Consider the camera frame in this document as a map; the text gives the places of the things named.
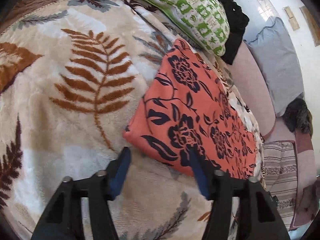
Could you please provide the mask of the orange floral garment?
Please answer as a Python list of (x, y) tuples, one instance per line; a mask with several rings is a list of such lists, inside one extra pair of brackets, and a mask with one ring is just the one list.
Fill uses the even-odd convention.
[(247, 129), (213, 70), (178, 39), (125, 128), (124, 138), (148, 157), (192, 176), (196, 149), (211, 169), (245, 179), (255, 168), (257, 137)]

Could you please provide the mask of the pink bolster cushion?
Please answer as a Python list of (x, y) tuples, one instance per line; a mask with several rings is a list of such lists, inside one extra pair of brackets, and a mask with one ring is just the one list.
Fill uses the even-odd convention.
[(233, 64), (227, 67), (242, 99), (257, 120), (260, 134), (268, 139), (274, 129), (276, 115), (263, 75), (244, 42), (240, 44)]

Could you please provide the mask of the grey pillow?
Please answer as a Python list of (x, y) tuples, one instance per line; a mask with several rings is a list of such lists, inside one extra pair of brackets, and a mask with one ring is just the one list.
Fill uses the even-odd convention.
[(245, 42), (266, 82), (277, 117), (304, 94), (299, 60), (290, 35), (281, 20), (274, 18), (252, 41)]

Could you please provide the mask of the striped pillow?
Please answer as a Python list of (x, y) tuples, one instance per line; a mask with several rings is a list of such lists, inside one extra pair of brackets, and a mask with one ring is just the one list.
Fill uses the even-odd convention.
[(294, 144), (276, 141), (264, 144), (266, 190), (278, 199), (277, 209), (287, 229), (296, 206), (297, 161)]

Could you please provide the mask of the dark furry cushion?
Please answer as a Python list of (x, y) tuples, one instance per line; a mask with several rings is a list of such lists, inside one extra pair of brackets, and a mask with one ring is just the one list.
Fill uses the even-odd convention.
[(302, 98), (289, 103), (282, 118), (290, 132), (299, 130), (303, 134), (313, 135), (312, 114)]

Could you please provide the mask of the black garment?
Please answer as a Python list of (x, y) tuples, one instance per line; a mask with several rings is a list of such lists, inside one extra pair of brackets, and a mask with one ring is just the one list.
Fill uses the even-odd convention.
[(249, 18), (242, 12), (242, 8), (234, 0), (218, 0), (224, 7), (230, 27), (230, 34), (225, 43), (225, 54), (221, 59), (229, 65), (238, 53)]

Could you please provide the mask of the cream leaf-pattern blanket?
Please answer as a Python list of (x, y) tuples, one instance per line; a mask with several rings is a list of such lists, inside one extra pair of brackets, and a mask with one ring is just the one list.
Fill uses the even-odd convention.
[(31, 239), (64, 176), (90, 177), (125, 146), (131, 165), (110, 204), (119, 238), (201, 239), (211, 203), (193, 175), (123, 136), (178, 39), (214, 71), (257, 137), (251, 176), (264, 179), (259, 126), (228, 68), (156, 8), (141, 0), (24, 0), (1, 22), (1, 215), (19, 239)]

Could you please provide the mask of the wall switch plate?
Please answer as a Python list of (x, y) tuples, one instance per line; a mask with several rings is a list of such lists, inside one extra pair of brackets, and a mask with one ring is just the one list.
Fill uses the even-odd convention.
[(291, 25), (293, 31), (297, 31), (300, 28), (300, 26), (295, 18), (294, 13), (292, 12), (291, 8), (289, 6), (284, 7), (284, 11), (288, 16), (289, 24)]

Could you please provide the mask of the green white patterned pillow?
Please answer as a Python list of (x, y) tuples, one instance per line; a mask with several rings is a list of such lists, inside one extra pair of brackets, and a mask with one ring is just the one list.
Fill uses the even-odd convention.
[(210, 54), (223, 56), (230, 27), (218, 0), (144, 0), (161, 10)]

